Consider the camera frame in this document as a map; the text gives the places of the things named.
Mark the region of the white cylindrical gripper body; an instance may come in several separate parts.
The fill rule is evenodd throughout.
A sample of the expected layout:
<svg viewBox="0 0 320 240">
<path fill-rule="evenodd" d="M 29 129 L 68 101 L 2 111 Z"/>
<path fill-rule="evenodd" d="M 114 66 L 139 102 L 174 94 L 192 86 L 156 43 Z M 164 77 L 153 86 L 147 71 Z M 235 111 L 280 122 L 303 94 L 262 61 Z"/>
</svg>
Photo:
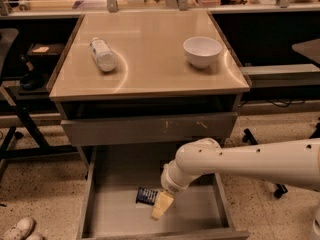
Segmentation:
<svg viewBox="0 0 320 240">
<path fill-rule="evenodd" d="M 183 172 L 175 160 L 163 166 L 161 174 L 161 186 L 170 194 L 177 194 L 185 191 L 195 180 L 195 177 Z"/>
</svg>

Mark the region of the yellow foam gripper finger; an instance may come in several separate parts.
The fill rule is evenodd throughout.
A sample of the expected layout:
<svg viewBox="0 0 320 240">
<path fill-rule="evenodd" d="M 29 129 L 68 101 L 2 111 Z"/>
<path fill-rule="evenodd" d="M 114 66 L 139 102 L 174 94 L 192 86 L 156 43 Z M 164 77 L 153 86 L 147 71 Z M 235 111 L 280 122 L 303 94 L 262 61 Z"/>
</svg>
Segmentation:
<svg viewBox="0 0 320 240">
<path fill-rule="evenodd" d="M 156 198 L 155 204 L 151 212 L 151 218 L 159 220 L 169 209 L 174 201 L 174 196 L 166 191 L 161 191 Z"/>
</svg>

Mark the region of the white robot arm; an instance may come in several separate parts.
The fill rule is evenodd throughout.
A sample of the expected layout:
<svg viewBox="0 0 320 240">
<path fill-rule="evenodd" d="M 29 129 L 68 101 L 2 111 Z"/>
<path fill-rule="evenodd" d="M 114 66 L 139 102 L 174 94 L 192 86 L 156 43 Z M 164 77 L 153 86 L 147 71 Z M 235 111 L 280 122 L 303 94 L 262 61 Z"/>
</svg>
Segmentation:
<svg viewBox="0 0 320 240">
<path fill-rule="evenodd" d="M 162 191 L 152 217 L 160 219 L 175 196 L 203 175 L 227 173 L 271 183 L 320 191 L 320 140 L 223 148 L 212 138 L 182 145 L 163 166 Z"/>
</svg>

